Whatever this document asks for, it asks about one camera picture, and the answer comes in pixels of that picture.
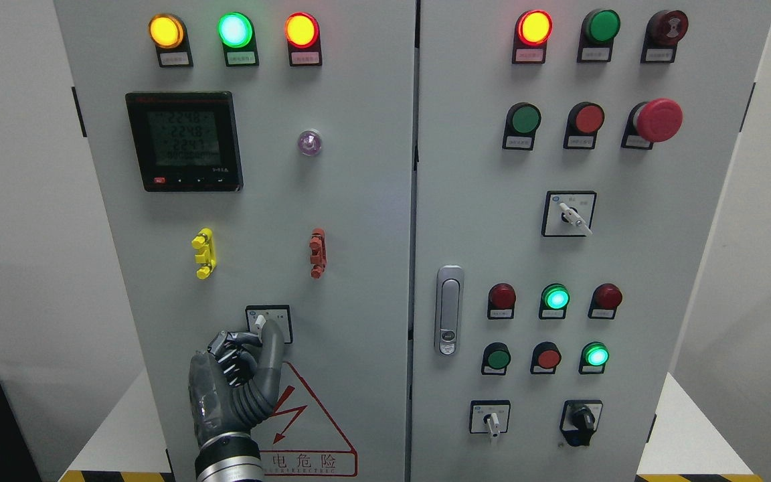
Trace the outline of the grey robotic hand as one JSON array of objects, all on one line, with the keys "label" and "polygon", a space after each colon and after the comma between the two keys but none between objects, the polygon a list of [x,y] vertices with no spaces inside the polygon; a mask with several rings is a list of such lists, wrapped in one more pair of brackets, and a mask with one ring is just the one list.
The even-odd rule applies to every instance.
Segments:
[{"label": "grey robotic hand", "polygon": [[[262,315],[255,332],[221,331],[191,357],[189,397],[200,449],[228,433],[249,434],[276,408],[280,391],[284,334],[276,321]],[[221,362],[233,354],[248,367],[250,378],[231,384],[230,371]]]}]

